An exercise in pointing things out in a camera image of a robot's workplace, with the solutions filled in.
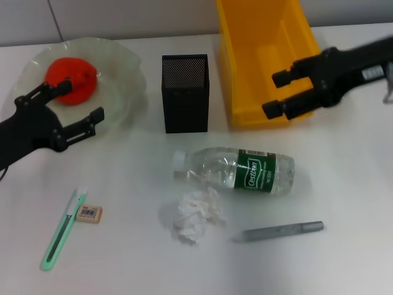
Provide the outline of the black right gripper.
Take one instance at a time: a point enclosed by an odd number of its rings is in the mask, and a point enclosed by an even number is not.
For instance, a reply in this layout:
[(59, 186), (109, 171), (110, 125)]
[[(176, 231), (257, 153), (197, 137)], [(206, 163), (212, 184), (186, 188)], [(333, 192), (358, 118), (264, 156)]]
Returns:
[(387, 80), (391, 92), (392, 36), (348, 50), (330, 47), (318, 55), (296, 60), (289, 70), (274, 73), (272, 80), (276, 88), (281, 88), (305, 77), (316, 91), (310, 89), (262, 104), (269, 120), (281, 116), (292, 120), (321, 107), (331, 108), (350, 90), (381, 79)]

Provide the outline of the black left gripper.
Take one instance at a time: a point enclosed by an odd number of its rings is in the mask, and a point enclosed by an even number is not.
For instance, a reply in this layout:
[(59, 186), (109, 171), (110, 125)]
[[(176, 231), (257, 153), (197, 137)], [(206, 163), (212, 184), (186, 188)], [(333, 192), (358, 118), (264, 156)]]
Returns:
[(25, 96), (15, 99), (16, 111), (1, 122), (1, 167), (6, 168), (37, 149), (65, 151), (96, 135), (95, 126), (104, 120), (104, 109), (98, 107), (86, 118), (63, 127), (57, 115), (46, 104), (72, 92), (72, 82), (57, 86), (44, 82)]

